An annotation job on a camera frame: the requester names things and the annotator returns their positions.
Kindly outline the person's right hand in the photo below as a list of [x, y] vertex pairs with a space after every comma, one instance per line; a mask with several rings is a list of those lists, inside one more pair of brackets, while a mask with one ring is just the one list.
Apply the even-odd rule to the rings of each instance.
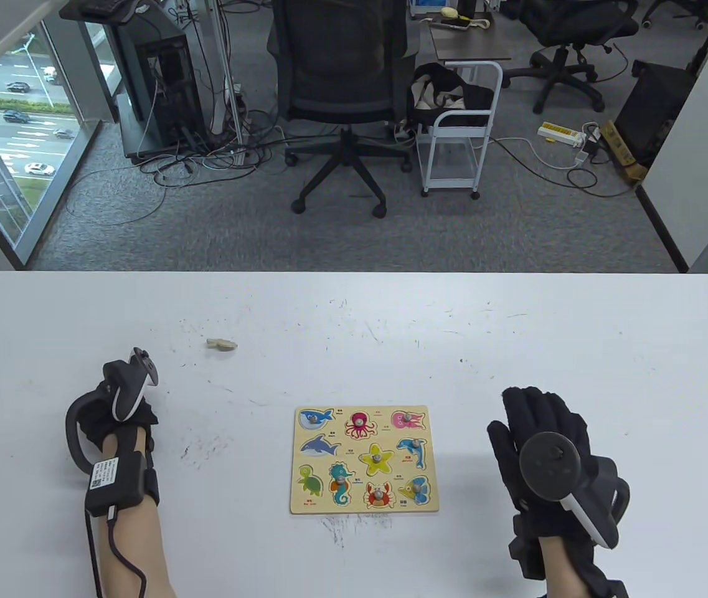
[[527, 486], [519, 466], [519, 451], [534, 435], [553, 431], [587, 449], [589, 436], [582, 417], [564, 400], [536, 387], [510, 387], [503, 391], [507, 424], [499, 420], [487, 427], [491, 447], [504, 486], [521, 516], [522, 525], [539, 545], [548, 597], [590, 596], [587, 584], [573, 565], [568, 549], [589, 536], [573, 513], [558, 501], [539, 498]]

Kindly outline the person's left hand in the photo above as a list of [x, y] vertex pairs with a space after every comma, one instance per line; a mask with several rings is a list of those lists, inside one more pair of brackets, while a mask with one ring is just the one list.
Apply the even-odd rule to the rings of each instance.
[[154, 439], [151, 427], [158, 424], [158, 418], [151, 409], [146, 399], [142, 397], [137, 402], [137, 407], [131, 415], [119, 421], [113, 416], [115, 394], [111, 392], [108, 384], [100, 384], [93, 391], [78, 397], [69, 407], [65, 418], [65, 432], [67, 448], [75, 466], [89, 475], [92, 473], [94, 463], [84, 455], [78, 433], [81, 431], [87, 440], [98, 449], [102, 449], [106, 437], [116, 435], [121, 441], [120, 431], [131, 427], [133, 429], [133, 442], [137, 439], [137, 430], [142, 429], [146, 435], [144, 452], [149, 467], [153, 466], [151, 453], [154, 450]]

